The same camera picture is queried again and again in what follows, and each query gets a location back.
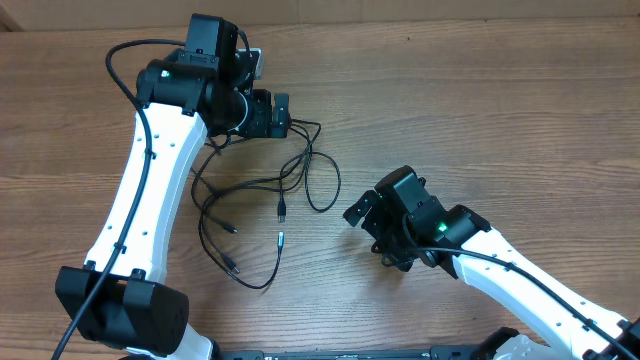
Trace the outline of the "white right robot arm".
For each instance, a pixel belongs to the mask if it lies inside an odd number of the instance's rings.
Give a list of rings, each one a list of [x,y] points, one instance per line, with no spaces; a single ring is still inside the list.
[[[519,253],[488,220],[464,205],[445,209],[426,181],[403,166],[343,214],[372,236],[385,267],[415,261],[440,267],[485,293],[533,330],[539,342],[502,328],[473,359],[636,359],[639,323],[577,294]]]

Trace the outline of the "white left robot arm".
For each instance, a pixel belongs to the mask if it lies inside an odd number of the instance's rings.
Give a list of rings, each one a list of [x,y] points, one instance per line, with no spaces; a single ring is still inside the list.
[[[190,168],[209,137],[283,138],[289,98],[255,89],[262,53],[220,17],[195,14],[187,37],[151,61],[126,96],[133,143],[113,206],[79,268],[55,292],[69,331],[133,359],[213,359],[188,322],[188,297],[166,283],[169,241]]]

